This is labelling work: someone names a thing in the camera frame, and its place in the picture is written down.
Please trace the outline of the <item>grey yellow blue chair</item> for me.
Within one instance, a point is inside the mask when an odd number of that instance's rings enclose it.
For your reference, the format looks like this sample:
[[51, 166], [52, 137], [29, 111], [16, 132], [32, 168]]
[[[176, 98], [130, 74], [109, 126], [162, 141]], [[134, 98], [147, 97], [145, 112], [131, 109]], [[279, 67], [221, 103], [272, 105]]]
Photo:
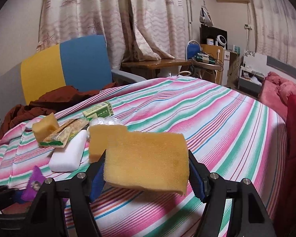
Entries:
[[101, 90], [114, 79], [144, 81], [142, 76], [111, 68], [102, 35], [71, 39], [36, 53], [0, 76], [0, 108], [29, 104], [63, 86]]

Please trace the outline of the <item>purple sachet packet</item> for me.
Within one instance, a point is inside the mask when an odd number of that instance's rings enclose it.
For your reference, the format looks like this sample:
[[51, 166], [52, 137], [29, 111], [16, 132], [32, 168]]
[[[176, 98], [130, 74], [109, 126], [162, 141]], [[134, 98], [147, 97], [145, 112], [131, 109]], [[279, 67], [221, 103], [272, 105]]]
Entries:
[[32, 202], [35, 199], [45, 179], [46, 178], [43, 176], [40, 168], [38, 166], [34, 166], [32, 174], [26, 186], [26, 189], [21, 195], [21, 199], [26, 202]]

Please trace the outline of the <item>wooden side table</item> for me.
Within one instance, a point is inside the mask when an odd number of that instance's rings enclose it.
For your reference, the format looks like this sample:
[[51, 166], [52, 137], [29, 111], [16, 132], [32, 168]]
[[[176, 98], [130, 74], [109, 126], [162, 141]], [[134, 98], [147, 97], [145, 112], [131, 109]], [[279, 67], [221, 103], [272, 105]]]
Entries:
[[146, 60], [140, 62], [123, 62], [121, 64], [122, 70], [131, 71], [133, 69], [145, 70], [148, 79], [156, 77], [156, 70], [170, 68], [175, 66], [190, 66], [192, 62], [184, 59], [161, 59], [161, 60]]

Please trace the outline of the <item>right window curtain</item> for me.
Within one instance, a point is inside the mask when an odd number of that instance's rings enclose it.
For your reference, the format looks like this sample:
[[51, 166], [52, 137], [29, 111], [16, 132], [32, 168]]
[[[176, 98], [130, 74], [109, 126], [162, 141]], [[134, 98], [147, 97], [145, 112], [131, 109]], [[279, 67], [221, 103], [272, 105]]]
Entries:
[[251, 0], [256, 51], [296, 68], [296, 10], [289, 0]]

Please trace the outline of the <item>large yellow sponge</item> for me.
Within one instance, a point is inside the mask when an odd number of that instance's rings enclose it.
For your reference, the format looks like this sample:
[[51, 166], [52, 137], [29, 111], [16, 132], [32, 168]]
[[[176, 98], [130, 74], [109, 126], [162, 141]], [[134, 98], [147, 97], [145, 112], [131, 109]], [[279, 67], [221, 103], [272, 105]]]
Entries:
[[104, 180], [112, 186], [185, 195], [188, 178], [183, 134], [135, 131], [108, 140]]

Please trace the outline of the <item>yellow sponge block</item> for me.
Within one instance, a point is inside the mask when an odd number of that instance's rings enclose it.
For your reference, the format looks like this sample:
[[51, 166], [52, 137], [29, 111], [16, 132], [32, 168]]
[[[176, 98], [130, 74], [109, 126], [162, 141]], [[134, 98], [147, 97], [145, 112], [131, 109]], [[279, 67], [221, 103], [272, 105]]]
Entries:
[[121, 132], [126, 132], [127, 127], [123, 125], [95, 125], [90, 126], [89, 162], [99, 161], [108, 146], [108, 140]]

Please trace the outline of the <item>small yellow sponge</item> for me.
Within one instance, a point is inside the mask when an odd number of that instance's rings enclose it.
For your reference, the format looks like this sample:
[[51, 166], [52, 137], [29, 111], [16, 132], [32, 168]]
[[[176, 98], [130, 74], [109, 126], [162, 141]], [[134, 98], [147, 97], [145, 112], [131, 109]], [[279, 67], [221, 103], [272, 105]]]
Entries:
[[34, 133], [35, 139], [38, 143], [43, 142], [43, 140], [48, 137], [51, 133], [59, 128], [58, 121], [55, 118], [54, 113], [41, 119], [39, 122], [32, 125], [32, 131]]

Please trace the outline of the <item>patterned beige curtain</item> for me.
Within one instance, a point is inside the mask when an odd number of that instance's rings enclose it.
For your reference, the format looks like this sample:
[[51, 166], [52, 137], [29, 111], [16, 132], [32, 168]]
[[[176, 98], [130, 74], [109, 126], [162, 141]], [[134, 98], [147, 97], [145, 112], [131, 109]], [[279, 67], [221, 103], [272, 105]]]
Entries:
[[183, 58], [182, 0], [43, 0], [38, 50], [102, 35], [111, 67], [130, 61]]

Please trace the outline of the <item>green white carton box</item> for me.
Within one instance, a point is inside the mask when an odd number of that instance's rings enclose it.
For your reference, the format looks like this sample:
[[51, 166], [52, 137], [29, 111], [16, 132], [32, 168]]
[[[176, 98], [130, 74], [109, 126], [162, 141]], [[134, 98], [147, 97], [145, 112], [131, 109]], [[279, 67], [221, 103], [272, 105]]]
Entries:
[[110, 102], [100, 102], [84, 110], [82, 114], [89, 120], [94, 118], [106, 118], [113, 115], [113, 109]]

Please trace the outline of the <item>white desk fan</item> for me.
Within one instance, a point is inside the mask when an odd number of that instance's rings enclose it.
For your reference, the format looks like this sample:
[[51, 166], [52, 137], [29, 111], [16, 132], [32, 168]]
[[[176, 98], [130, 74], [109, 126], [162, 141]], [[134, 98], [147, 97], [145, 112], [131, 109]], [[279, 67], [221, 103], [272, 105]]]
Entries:
[[226, 38], [223, 35], [218, 35], [215, 40], [215, 45], [221, 46], [223, 47], [223, 49], [226, 49], [226, 46], [227, 46]]

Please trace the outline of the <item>white storage shelf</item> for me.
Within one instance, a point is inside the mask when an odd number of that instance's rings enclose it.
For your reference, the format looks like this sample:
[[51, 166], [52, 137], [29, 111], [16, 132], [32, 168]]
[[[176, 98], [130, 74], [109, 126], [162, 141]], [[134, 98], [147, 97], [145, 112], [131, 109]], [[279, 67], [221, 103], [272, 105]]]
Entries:
[[245, 50], [239, 71], [238, 89], [258, 95], [267, 75], [266, 62], [267, 56]]

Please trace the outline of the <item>white foam block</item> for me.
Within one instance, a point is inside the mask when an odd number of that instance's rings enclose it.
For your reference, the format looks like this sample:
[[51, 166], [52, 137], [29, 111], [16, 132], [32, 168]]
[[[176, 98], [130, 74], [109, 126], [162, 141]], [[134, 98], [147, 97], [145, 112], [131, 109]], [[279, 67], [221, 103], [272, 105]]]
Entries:
[[56, 148], [49, 161], [52, 172], [71, 172], [79, 168], [88, 139], [87, 130], [81, 130], [64, 148]]

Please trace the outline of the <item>blue folding chair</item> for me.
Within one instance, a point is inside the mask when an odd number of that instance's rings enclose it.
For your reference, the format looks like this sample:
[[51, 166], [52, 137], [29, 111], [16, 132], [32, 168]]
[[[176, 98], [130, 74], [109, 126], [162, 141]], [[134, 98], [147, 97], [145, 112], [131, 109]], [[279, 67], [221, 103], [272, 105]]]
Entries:
[[185, 59], [191, 60], [195, 55], [201, 52], [201, 46], [196, 40], [190, 40], [186, 44]]

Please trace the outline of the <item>dark red cloth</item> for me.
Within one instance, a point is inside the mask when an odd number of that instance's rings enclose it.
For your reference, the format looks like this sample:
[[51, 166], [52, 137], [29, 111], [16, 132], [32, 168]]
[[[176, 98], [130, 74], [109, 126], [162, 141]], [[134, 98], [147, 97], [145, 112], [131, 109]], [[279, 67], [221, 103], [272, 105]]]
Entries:
[[70, 108], [84, 100], [99, 94], [98, 90], [79, 91], [73, 86], [64, 86], [48, 93], [28, 105], [17, 104], [3, 117], [0, 126], [0, 140], [9, 130], [19, 123], [34, 119], [38, 116], [47, 116]]

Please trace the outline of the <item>clear plastic bag ball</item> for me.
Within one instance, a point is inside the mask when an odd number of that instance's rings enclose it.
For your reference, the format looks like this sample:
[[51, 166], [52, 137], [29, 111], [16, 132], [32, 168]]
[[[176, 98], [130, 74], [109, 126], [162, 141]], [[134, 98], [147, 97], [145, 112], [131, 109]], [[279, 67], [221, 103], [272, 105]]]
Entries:
[[123, 123], [114, 117], [106, 117], [106, 118], [93, 118], [89, 126], [96, 126], [96, 125], [123, 125]]

